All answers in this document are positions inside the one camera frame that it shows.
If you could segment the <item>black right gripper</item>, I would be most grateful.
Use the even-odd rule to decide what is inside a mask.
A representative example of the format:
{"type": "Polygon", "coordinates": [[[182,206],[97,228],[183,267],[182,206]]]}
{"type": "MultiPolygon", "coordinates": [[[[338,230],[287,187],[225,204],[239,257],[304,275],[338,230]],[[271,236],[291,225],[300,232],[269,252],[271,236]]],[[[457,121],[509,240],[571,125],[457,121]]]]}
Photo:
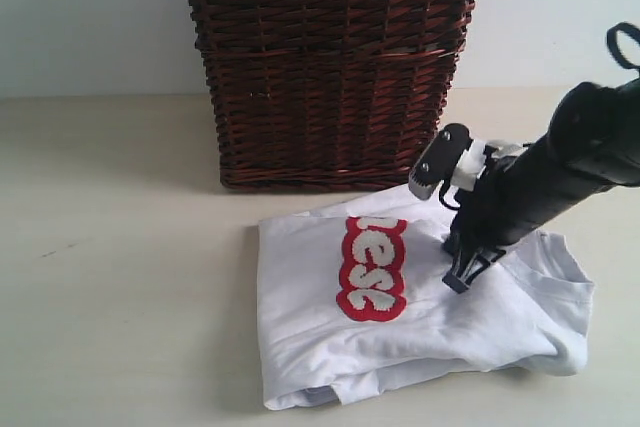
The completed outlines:
{"type": "Polygon", "coordinates": [[[525,143],[484,143],[469,129],[450,123],[419,156],[408,177],[409,191],[428,200],[440,186],[439,200],[455,212],[444,249],[452,256],[442,282],[457,294],[500,260],[530,231],[526,177],[521,162],[525,143]]]}

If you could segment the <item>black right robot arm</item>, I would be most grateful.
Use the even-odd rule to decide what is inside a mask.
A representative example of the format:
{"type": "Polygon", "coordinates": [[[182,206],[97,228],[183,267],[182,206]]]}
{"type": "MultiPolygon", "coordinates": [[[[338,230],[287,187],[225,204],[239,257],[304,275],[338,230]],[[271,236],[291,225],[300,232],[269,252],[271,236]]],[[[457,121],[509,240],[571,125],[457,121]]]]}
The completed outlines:
{"type": "Polygon", "coordinates": [[[588,197],[639,184],[639,82],[616,88],[583,82],[560,102],[547,132],[523,146],[472,138],[446,125],[409,177],[421,200],[456,189],[443,248],[452,265],[443,277],[456,293],[522,238],[588,197]]]}

